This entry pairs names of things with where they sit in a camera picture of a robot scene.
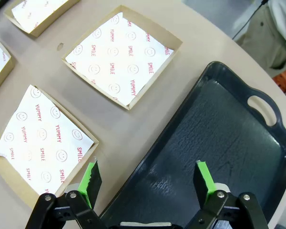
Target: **green tape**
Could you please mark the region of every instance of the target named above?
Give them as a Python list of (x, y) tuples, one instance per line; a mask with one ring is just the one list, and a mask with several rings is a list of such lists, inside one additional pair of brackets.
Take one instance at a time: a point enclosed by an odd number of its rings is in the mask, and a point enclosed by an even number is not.
[(198, 168), (199, 168), (199, 170), (200, 170), (200, 172), (204, 178), (206, 187), (208, 189), (206, 199), (205, 199), (207, 201), (209, 196), (216, 191), (216, 186), (215, 186), (215, 183), (212, 179), (210, 171), (209, 171), (208, 167), (206, 166), (206, 162), (205, 161), (197, 161), (197, 165), (198, 165)]
[(88, 187), (88, 184), (90, 182), (91, 170), (94, 167), (94, 165), (95, 165), (95, 163), (89, 163), (89, 165), (86, 169), (86, 172), (82, 178), (82, 181), (81, 181), (81, 183), (77, 189), (82, 195), (85, 196), (87, 203), (90, 207), (91, 207), (91, 203), (90, 203), (89, 198), (88, 198), (87, 187)]

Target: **table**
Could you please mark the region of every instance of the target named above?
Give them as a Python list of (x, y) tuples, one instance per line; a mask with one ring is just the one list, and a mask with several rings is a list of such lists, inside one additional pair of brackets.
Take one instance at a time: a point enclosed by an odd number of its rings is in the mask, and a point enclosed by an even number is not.
[[(158, 23), (183, 42), (172, 62), (130, 111), (91, 88), (61, 61), (93, 23), (121, 4)], [(0, 87), (0, 133), (29, 84), (55, 98), (100, 141), (94, 152), (103, 180), (96, 203), (98, 214), (136, 168), (211, 61), (225, 63), (249, 86), (270, 95), (279, 106), (286, 127), (286, 97), (271, 78), (228, 36), (179, 1), (81, 0), (36, 39), (8, 21), (3, 10), (0, 41), (17, 62)], [(84, 169), (73, 182), (79, 182), (83, 174)], [(286, 193), (270, 228), (278, 222), (285, 205)], [(22, 229), (30, 214), (31, 209), (0, 177), (0, 229)], [(66, 228), (76, 227), (70, 223)]]

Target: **metal screw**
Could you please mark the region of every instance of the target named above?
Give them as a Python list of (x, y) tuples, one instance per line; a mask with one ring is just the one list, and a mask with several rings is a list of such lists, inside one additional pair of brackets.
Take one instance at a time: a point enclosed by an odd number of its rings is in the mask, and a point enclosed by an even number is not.
[(247, 195), (247, 194), (245, 194), (245, 195), (244, 195), (244, 200), (249, 200), (249, 199), (250, 199), (250, 196)]
[(75, 197), (76, 197), (76, 194), (73, 192), (73, 193), (70, 194), (70, 197), (71, 197), (71, 198), (75, 198)]
[(47, 195), (46, 198), (45, 198), (46, 201), (50, 201), (51, 199), (52, 199), (52, 198), (51, 198), (51, 196), (49, 196), (49, 195)]
[(225, 197), (225, 195), (224, 195), (223, 192), (218, 192), (218, 193), (217, 193), (217, 196), (218, 196), (219, 198), (224, 198), (224, 197)]

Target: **black cable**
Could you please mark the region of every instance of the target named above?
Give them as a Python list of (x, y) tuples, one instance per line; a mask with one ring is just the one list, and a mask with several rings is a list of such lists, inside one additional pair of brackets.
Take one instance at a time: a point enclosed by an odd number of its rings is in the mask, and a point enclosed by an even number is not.
[(263, 5), (265, 5), (269, 0), (263, 0), (262, 3), (259, 5), (259, 7), (254, 11), (254, 13), (251, 15), (251, 17), (248, 19), (248, 21), (246, 22), (246, 24), (237, 32), (237, 34), (235, 34), (235, 36), (232, 38), (232, 40), (234, 40), (234, 38), (241, 32), (241, 30), (243, 30), (243, 28), (249, 23), (249, 21), (251, 20), (251, 18), (255, 15), (255, 13), (259, 10), (259, 8), (261, 8)]

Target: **khaki pants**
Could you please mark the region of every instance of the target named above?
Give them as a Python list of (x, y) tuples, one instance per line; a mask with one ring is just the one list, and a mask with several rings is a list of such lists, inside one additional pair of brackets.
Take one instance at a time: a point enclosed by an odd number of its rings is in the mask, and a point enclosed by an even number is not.
[(247, 32), (236, 43), (270, 77), (275, 77), (286, 70), (286, 40), (277, 31), (267, 4), (256, 12)]

